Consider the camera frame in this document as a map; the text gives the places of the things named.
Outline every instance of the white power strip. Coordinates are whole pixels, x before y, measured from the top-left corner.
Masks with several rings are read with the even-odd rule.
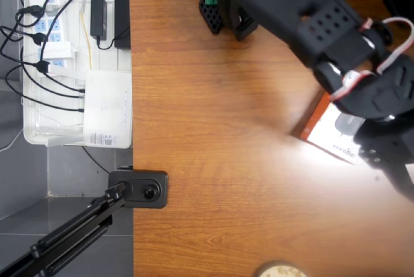
[[[46,0],[30,0],[30,5],[43,6],[45,1]],[[62,6],[62,3],[61,3],[61,0],[49,0],[48,6],[55,6],[56,8],[60,8]],[[40,21],[35,26],[33,26],[34,33],[41,32],[41,33],[46,34],[49,31],[49,29],[52,28],[52,32],[50,33],[50,36],[49,36],[49,42],[51,43],[66,41],[65,24],[63,23],[61,15],[59,16],[59,18],[56,20],[56,22],[52,26],[53,19],[55,18],[57,11],[49,11],[49,12],[46,11],[45,15],[40,19]],[[60,67],[69,66],[65,58],[62,58],[62,59],[53,58],[54,60],[52,61],[48,60],[46,56],[44,56],[43,58],[51,62],[53,65],[57,65]]]

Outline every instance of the clear plastic tray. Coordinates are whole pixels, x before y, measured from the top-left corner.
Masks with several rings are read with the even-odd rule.
[[[64,4],[68,0],[59,0]],[[101,47],[110,45],[114,38],[114,0],[107,2],[107,40],[101,41]],[[64,32],[65,41],[70,41],[72,48],[75,50],[76,57],[73,60],[67,60],[65,65],[68,69],[75,71],[88,71],[89,66],[89,49],[81,21],[81,7],[83,0],[74,0],[60,15],[61,27]],[[25,0],[25,6],[32,5],[30,0]],[[91,45],[91,63],[92,70],[99,71],[122,71],[131,73],[131,51],[118,50],[111,48],[109,50],[100,50],[96,46],[96,41],[89,35],[91,14],[91,0],[86,1],[83,18],[85,27]],[[34,18],[26,15],[25,24],[32,23]],[[32,39],[24,38],[24,60],[36,63],[39,60],[39,46],[35,45]],[[64,94],[76,94],[58,84],[50,81],[42,74],[38,73],[34,67],[27,66],[30,75],[44,87],[53,91]],[[62,83],[71,87],[83,87],[84,82],[72,78],[57,77]],[[42,90],[29,78],[23,74],[23,91],[24,94],[36,100],[67,108],[83,108],[83,99],[73,99]],[[46,144],[48,139],[56,137],[66,137],[71,135],[81,135],[83,133],[83,113],[68,112],[59,109],[53,109],[33,101],[22,100],[23,119],[24,119],[24,136],[31,144]]]

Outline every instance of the wooden table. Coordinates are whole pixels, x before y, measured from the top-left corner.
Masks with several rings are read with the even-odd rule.
[[[198,2],[131,0],[134,168],[169,174],[167,207],[135,210],[135,276],[253,276],[274,260],[413,274],[414,203],[290,134],[320,90],[311,72],[263,28],[212,35]]]

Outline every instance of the power adapter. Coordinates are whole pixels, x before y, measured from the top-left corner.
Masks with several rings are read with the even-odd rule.
[[[129,20],[129,0],[115,0],[114,46],[118,49],[131,49]]]
[[[98,41],[106,40],[107,4],[105,0],[91,0],[91,36]]]

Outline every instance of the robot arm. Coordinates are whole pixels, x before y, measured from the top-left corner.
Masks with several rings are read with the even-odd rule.
[[[392,42],[389,29],[383,23],[364,23],[344,0],[235,2],[290,47],[341,111],[367,119],[354,137],[361,144],[360,155],[414,201],[405,167],[414,162],[414,63],[386,49]],[[227,4],[229,0],[218,0],[224,17]],[[343,86],[365,61],[373,68]]]

